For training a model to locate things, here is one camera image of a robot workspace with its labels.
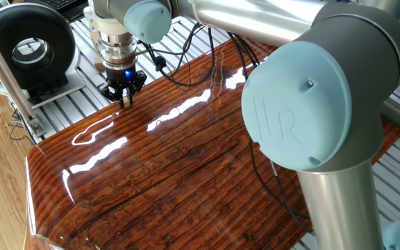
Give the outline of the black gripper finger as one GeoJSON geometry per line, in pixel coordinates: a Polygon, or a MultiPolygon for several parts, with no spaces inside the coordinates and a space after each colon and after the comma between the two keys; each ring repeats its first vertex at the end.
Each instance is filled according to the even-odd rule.
{"type": "Polygon", "coordinates": [[[111,102],[117,102],[123,108],[123,89],[114,88],[110,81],[97,86],[99,92],[111,102]]]}
{"type": "Polygon", "coordinates": [[[133,96],[140,92],[146,80],[147,75],[144,72],[136,72],[133,76],[130,75],[127,78],[126,93],[130,105],[133,104],[133,96]]]}

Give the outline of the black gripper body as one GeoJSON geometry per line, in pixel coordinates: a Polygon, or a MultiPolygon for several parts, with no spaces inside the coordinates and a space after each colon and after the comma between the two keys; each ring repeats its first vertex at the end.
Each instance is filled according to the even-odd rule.
{"type": "Polygon", "coordinates": [[[110,81],[110,84],[114,88],[119,88],[119,89],[126,89],[127,85],[127,78],[130,75],[134,75],[136,72],[143,72],[142,70],[136,70],[135,67],[131,67],[128,69],[122,69],[122,70],[113,70],[113,69],[107,69],[107,80],[110,81]]]}

